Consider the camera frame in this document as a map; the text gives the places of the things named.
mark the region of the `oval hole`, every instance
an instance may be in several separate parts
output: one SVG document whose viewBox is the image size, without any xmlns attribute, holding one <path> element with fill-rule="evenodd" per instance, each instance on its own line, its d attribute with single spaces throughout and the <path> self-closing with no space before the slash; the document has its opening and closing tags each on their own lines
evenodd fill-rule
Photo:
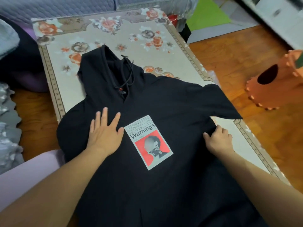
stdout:
<svg viewBox="0 0 303 227">
<path fill-rule="evenodd" d="M 278 74 L 278 65 L 275 64 L 268 68 L 266 71 L 264 71 L 259 77 L 258 77 L 258 83 L 259 84 L 269 84 L 277 77 Z"/>
</svg>

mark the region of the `left arm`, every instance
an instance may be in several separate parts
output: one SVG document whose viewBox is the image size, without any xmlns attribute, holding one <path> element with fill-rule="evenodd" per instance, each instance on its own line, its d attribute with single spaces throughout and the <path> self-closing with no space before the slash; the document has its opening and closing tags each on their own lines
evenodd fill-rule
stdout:
<svg viewBox="0 0 303 227">
<path fill-rule="evenodd" d="M 1 226 L 66 226 L 93 174 L 105 158 L 118 149 L 123 128 L 116 132 L 117 113 L 107 125 L 107 108 L 102 118 L 92 121 L 87 148 L 73 160 L 46 177 L 0 213 Z"/>
</svg>

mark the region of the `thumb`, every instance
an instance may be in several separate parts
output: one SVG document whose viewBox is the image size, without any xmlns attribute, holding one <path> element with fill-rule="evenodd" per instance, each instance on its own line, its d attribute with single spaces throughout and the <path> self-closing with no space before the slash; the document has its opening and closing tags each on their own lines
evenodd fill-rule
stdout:
<svg viewBox="0 0 303 227">
<path fill-rule="evenodd" d="M 209 136 L 208 133 L 204 132 L 204 133 L 203 133 L 203 138 L 204 138 L 205 142 L 208 143 L 208 141 L 209 141 L 209 139 L 210 139 L 210 136 Z"/>
<path fill-rule="evenodd" d="M 124 127 L 120 127 L 117 133 L 118 133 L 119 139 L 122 140 L 122 137 L 124 134 Z"/>
</svg>

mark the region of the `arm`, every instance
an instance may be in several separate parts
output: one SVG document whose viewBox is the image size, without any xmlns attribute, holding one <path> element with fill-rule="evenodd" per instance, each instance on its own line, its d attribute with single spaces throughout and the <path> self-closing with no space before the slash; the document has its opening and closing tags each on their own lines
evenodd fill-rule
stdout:
<svg viewBox="0 0 303 227">
<path fill-rule="evenodd" d="M 121 144 L 117 113 L 107 126 L 107 108 L 92 120 L 87 148 L 0 213 L 2 226 L 66 226 L 93 174 Z"/>
<path fill-rule="evenodd" d="M 303 194 L 234 152 L 228 130 L 218 125 L 211 137 L 203 137 L 269 226 L 302 226 Z"/>
</svg>

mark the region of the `white cabinet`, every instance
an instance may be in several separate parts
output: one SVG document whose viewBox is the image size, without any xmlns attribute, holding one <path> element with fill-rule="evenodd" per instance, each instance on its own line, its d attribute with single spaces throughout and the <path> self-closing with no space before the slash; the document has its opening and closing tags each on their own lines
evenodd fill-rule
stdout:
<svg viewBox="0 0 303 227">
<path fill-rule="evenodd" d="M 303 10 L 289 0 L 243 0 L 261 19 L 294 49 L 303 49 Z"/>
</svg>

